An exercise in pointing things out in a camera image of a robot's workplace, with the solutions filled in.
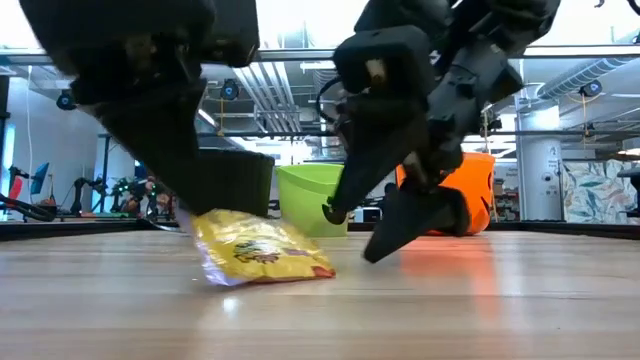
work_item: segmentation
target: orange basket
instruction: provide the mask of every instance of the orange basket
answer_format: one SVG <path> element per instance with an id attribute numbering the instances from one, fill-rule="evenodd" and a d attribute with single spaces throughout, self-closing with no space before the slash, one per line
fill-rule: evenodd
<path id="1" fill-rule="evenodd" d="M 491 221 L 493 203 L 493 167 L 496 159 L 489 154 L 465 153 L 462 165 L 443 182 L 442 186 L 457 189 L 467 200 L 471 223 L 467 235 L 484 231 Z M 402 185 L 406 174 L 402 165 L 396 168 L 396 183 Z"/>

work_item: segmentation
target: yellow chip bag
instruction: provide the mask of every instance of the yellow chip bag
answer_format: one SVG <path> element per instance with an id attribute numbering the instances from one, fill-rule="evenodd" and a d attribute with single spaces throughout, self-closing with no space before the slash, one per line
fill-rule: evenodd
<path id="1" fill-rule="evenodd" d="M 216 285 L 332 278 L 335 270 L 312 241 L 276 220 L 212 210 L 192 216 L 190 231 Z"/>

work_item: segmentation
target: pillar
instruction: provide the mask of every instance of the pillar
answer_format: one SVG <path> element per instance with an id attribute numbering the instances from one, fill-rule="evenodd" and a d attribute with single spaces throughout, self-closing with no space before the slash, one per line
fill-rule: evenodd
<path id="1" fill-rule="evenodd" d="M 560 110 L 556 103 L 522 108 L 517 130 L 560 130 Z M 562 220 L 562 148 L 553 135 L 517 137 L 520 175 L 520 217 L 522 220 Z"/>

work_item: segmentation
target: green basket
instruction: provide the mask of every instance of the green basket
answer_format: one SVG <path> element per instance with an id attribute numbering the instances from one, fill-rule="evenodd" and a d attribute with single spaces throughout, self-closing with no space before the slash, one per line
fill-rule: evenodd
<path id="1" fill-rule="evenodd" d="M 276 168 L 282 218 L 309 237 L 345 237 L 348 222 L 333 225 L 322 213 L 332 196 L 342 165 L 306 164 Z"/>

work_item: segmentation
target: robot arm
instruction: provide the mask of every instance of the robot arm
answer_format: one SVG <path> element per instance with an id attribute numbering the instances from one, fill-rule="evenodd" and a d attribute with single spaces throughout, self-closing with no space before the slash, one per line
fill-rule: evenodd
<path id="1" fill-rule="evenodd" d="M 442 12 L 437 1 L 377 2 L 403 10 L 389 23 L 376 14 L 382 5 L 365 8 L 356 34 L 334 53 L 340 80 L 352 95 L 338 106 L 341 119 L 334 121 L 347 160 L 323 207 L 327 220 L 342 223 L 387 174 L 404 165 L 407 179 L 388 199 L 365 249 L 371 262 L 428 230 L 467 231 L 464 196 L 439 184 L 461 165 L 461 143 L 480 128 L 486 103 L 522 88 L 508 56 L 546 34 L 559 6 L 559 0 L 465 0 Z M 439 13 L 435 23 L 448 26 L 426 26 L 416 19 L 427 15 L 416 12 Z M 440 57 L 432 65 L 425 59 L 433 51 Z"/>
<path id="2" fill-rule="evenodd" d="M 507 57 L 548 31 L 558 3 L 369 1 L 356 34 L 333 57 L 352 95 L 334 124 L 348 158 L 325 207 L 329 220 L 344 221 L 370 189 L 404 163 L 405 186 L 389 199 L 382 230 L 371 240 L 385 246 L 366 255 L 369 260 L 436 223 L 455 234 L 464 229 L 464 199 L 438 184 L 460 165 L 460 144 L 478 128 L 484 104 L 520 89 Z M 260 43 L 255 0 L 21 0 L 21 5 L 54 64 L 75 77 L 76 102 L 134 158 L 195 214 L 212 204 L 234 209 L 232 203 L 221 204 L 216 192 L 201 192 L 215 188 L 207 172 L 215 165 L 198 156 L 193 119 L 206 88 L 202 62 L 242 67 L 252 61 Z M 440 57 L 432 65 L 427 59 L 433 51 Z M 172 141 L 158 141 L 167 138 Z M 424 212 L 430 208 L 443 211 Z M 422 215 L 403 216 L 407 211 Z M 412 221 L 406 234 L 389 241 L 385 229 L 403 217 Z"/>

